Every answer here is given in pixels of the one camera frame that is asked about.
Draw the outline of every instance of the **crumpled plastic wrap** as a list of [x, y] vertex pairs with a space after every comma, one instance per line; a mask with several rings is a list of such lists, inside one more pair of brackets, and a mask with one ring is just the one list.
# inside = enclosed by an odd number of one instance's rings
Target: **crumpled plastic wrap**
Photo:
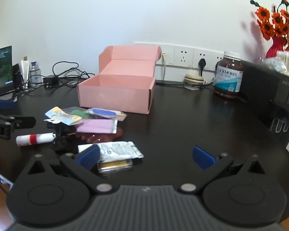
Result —
[[281, 74], [287, 75], [286, 63], [283, 60], [281, 60], [279, 57], [273, 57], [273, 58], [259, 57], [254, 60], [254, 63], [266, 66], [269, 69], [273, 69]]

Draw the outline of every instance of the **white tube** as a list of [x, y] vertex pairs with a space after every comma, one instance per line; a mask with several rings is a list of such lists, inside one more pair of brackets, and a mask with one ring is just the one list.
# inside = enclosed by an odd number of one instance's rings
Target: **white tube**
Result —
[[55, 138], [54, 133], [17, 136], [16, 144], [18, 146], [29, 146], [34, 144], [49, 143], [52, 142], [54, 138]]

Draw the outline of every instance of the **white cable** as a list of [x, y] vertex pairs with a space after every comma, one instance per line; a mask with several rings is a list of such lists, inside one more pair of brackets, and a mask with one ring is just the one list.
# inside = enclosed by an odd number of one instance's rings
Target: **white cable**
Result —
[[165, 80], [165, 74], [166, 74], [166, 54], [163, 52], [162, 55], [162, 63], [164, 61], [164, 74], [163, 74], [163, 81]]

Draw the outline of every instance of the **pink cardboard box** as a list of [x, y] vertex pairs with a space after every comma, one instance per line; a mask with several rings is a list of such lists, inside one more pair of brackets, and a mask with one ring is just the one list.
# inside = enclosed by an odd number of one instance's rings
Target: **pink cardboard box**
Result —
[[148, 114], [160, 47], [108, 46], [99, 55], [99, 75], [78, 85], [81, 107]]

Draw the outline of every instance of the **red vase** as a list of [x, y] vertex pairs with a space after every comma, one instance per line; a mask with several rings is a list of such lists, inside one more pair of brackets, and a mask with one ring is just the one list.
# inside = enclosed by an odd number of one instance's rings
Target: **red vase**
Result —
[[273, 45], [267, 51], [265, 58], [276, 57], [278, 51], [284, 51], [285, 39], [281, 37], [272, 36]]

